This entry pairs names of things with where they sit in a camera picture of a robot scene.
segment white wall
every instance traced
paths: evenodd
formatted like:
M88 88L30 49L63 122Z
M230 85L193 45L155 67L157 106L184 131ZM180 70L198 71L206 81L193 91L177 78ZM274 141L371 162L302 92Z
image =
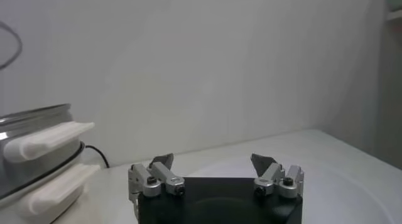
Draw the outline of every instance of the white wall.
M3 74L3 109L70 102L76 120L97 124L85 141L113 164L326 127L378 53L365 23L380 26L382 5L0 0L24 40Z

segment silver metal part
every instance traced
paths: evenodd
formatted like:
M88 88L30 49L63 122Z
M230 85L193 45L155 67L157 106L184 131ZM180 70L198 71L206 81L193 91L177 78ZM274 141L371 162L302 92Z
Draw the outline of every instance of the silver metal part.
M166 185L166 192L181 196L185 193L184 178L174 175L164 164L153 163L148 169L150 173Z
M142 164L133 164L128 171L129 198L142 192L144 196L155 197L161 194L161 182L153 177Z
M254 192L257 196L267 196L273 193L274 187L281 178L285 177L282 165L272 163L265 173L254 180Z
M304 172L300 166L290 166L288 174L279 182L278 192L284 198L303 196Z

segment metal pot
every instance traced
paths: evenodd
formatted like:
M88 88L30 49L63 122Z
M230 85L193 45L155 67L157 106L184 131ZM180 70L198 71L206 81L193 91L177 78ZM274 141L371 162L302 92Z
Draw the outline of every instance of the metal pot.
M77 158L84 146L75 138L29 161L10 161L5 155L7 143L73 121L69 104L54 105L0 117L0 200L65 168Z

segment white table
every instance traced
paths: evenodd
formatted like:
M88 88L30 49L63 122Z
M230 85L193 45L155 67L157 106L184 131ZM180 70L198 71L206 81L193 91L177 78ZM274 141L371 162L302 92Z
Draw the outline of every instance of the white table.
M272 156L285 167L293 163L303 168L304 223L318 224L323 216L326 223L402 220L402 171L316 130L177 154L172 171L180 176L253 177L249 157L254 152ZM128 200L129 166L93 176L88 192L56 223L137 223ZM342 218L337 212L343 212Z

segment screw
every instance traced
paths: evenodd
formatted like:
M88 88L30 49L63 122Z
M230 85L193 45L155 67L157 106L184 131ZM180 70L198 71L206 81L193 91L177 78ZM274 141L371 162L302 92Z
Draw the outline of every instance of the screw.
M146 179L146 184L155 184L158 180L155 177L148 177Z
M284 179L283 179L283 185L284 185L284 186L293 186L293 179L291 179L291 178L284 178Z
M265 188L257 187L254 190L254 194L259 198L264 197L266 195Z
M186 189L183 186L179 186L175 188L175 194L177 196L183 196L186 193Z

